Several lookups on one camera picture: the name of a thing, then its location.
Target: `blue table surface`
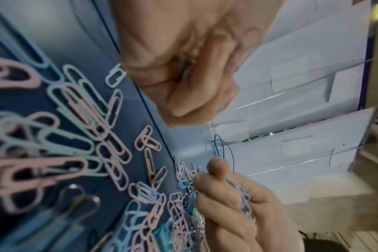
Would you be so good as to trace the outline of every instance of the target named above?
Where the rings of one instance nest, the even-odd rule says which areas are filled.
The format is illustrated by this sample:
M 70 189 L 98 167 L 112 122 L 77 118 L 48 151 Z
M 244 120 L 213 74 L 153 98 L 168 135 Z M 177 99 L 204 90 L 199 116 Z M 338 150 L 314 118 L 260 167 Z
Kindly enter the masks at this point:
M 115 47 L 116 33 L 107 1 L 3 0 L 0 1 L 0 11 L 23 30 L 59 69 L 65 64 L 77 67 L 106 101 L 110 99 L 113 89 L 105 84 L 105 77 L 119 63 L 120 55 Z M 0 56 L 16 60 L 2 44 Z M 46 87 L 43 84 L 34 90 L 0 90 L 0 110 L 13 111 L 23 116 L 37 111 L 52 112 L 61 119 L 61 129 L 83 135 L 55 110 L 54 103 L 46 95 Z M 203 167 L 209 160 L 199 128 L 170 132 L 158 116 L 155 106 L 141 96 L 129 78 L 125 78 L 118 88 L 124 95 L 124 101 L 113 131 L 132 151 L 132 161 L 124 166 L 130 182 L 147 181 L 143 152 L 134 150 L 133 143 L 143 128 L 151 125 L 155 129 L 152 136 L 162 143 L 160 152 L 152 152 L 156 170 L 162 166 L 168 170 L 159 191 L 167 196 L 177 192 L 172 155 L 180 155 L 182 160 L 193 161 Z M 165 132 L 165 139 L 160 135 L 157 125 Z M 192 137 L 185 136 L 181 140 L 182 132 Z M 171 145 L 170 151 L 165 142 Z M 84 176 L 47 188 L 42 204 L 52 206 L 60 189 L 72 183 L 82 186 L 87 194 L 97 195 L 101 200 L 99 212 L 84 223 L 84 234 L 71 248 L 71 251 L 84 252 L 91 249 L 105 233 L 114 230 L 130 197 L 127 191 L 118 191 L 109 177 Z M 7 215 L 0 206 L 0 239 L 21 217 Z M 164 211 L 160 223 L 164 223 L 167 218 L 168 212 Z

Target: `blue cable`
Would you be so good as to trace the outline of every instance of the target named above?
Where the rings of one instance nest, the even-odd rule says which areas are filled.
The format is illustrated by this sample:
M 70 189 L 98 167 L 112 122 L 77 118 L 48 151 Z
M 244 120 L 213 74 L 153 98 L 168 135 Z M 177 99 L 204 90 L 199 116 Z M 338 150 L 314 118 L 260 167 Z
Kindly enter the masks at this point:
M 232 149 L 231 149 L 231 147 L 225 142 L 225 141 L 223 141 L 222 140 L 222 138 L 220 137 L 220 135 L 218 135 L 218 134 L 215 134 L 214 135 L 214 154 L 217 156 L 217 157 L 220 157 L 219 156 L 219 151 L 218 151 L 218 148 L 217 148 L 217 141 L 220 141 L 221 142 L 221 144 L 222 144 L 222 150 L 223 150 L 223 158 L 225 159 L 225 148 L 224 148 L 224 144 L 226 144 L 227 146 L 228 146 L 228 148 L 229 148 L 229 150 L 231 151 L 231 155 L 232 155 L 232 169 L 233 169 L 233 171 L 235 171 L 235 159 L 234 159 L 234 157 L 233 157 L 233 152 L 232 152 Z

